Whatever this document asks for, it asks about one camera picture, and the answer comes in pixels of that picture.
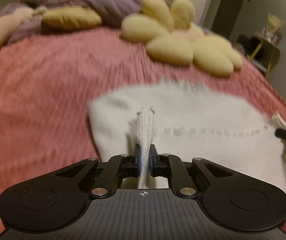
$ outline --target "bed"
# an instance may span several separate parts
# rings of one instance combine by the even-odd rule
[[[34,35],[0,50],[0,193],[21,181],[89,157],[99,157],[86,101],[115,88],[166,76],[244,97],[286,121],[286,103],[246,59],[228,79],[194,65],[153,62],[142,44],[106,27],[64,35]],[[4,229],[0,220],[0,233]]]

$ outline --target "circular pad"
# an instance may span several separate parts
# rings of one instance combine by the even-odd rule
[[[55,204],[57,195],[48,189],[32,189],[20,197],[20,203],[31,210],[46,209]]]
[[[267,203],[267,198],[262,192],[250,188],[234,191],[230,200],[235,206],[245,210],[260,209]]]

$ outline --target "yellow pillow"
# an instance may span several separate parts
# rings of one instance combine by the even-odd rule
[[[230,49],[225,55],[232,61],[234,70],[241,70],[243,68],[243,58],[235,49]]]
[[[131,14],[122,21],[123,39],[133,43],[147,43],[151,39],[169,34],[164,25],[144,14]]]
[[[173,0],[170,13],[176,29],[187,30],[195,16],[195,8],[190,0]]]
[[[46,11],[43,15],[42,23],[53,28],[74,31],[101,25],[102,19],[90,8],[72,6]]]
[[[173,30],[171,35],[179,35],[183,38],[186,38],[191,43],[193,41],[197,41],[198,39],[204,36],[204,33],[200,27],[198,27],[195,23],[191,22],[191,26],[187,30]]]
[[[174,21],[164,0],[142,0],[142,12],[163,23],[169,30],[174,29]]]
[[[218,77],[229,77],[233,72],[233,64],[221,51],[210,44],[196,41],[192,43],[194,63],[203,71]]]
[[[189,66],[193,61],[190,42],[177,35],[157,37],[146,44],[147,54],[156,61],[176,66]]]
[[[241,70],[243,67],[243,59],[241,55],[232,48],[230,42],[219,35],[206,35],[199,40],[202,44],[208,44],[212,48],[218,49],[227,56],[234,66],[235,70]]]
[[[231,48],[231,43],[228,39],[221,35],[216,35],[216,34],[206,34],[202,38],[203,43],[209,43],[212,45],[216,45],[216,47],[220,48]]]

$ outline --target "pillow petal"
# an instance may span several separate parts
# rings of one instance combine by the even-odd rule
[[[142,12],[163,23],[167,29],[174,29],[174,21],[164,0],[142,0]]]
[[[170,34],[164,25],[144,14],[131,14],[125,17],[121,30],[123,39],[133,43],[147,43],[158,36]]]
[[[233,72],[231,60],[220,50],[201,42],[192,43],[194,63],[203,71],[218,77],[229,77]]]
[[[170,14],[176,29],[187,30],[195,16],[195,8],[190,0],[173,0]]]
[[[175,66],[189,66],[193,61],[190,42],[177,35],[157,37],[146,44],[147,54],[156,61]]]

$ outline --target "silver rivet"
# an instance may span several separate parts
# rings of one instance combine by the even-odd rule
[[[183,189],[180,190],[180,193],[185,196],[192,196],[195,194],[195,192],[196,192],[195,189],[191,187],[184,187]]]
[[[96,195],[96,196],[103,196],[106,193],[107,193],[107,190],[105,188],[102,188],[102,187],[97,187],[97,188],[92,190],[92,194]]]

